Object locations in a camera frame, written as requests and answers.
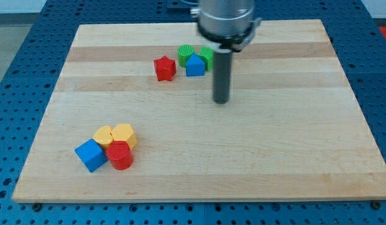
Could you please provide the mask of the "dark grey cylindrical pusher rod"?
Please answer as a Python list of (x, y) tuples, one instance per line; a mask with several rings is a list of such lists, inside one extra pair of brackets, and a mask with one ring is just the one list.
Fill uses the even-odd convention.
[(231, 66), (233, 53), (214, 52), (213, 56), (213, 100), (225, 104), (230, 98)]

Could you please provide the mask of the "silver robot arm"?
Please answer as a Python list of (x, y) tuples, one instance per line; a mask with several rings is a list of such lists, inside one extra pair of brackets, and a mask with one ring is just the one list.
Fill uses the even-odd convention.
[(190, 15), (205, 46), (213, 50), (212, 99), (225, 104), (230, 98), (233, 54), (251, 43), (262, 19), (255, 17), (254, 0), (202, 0)]

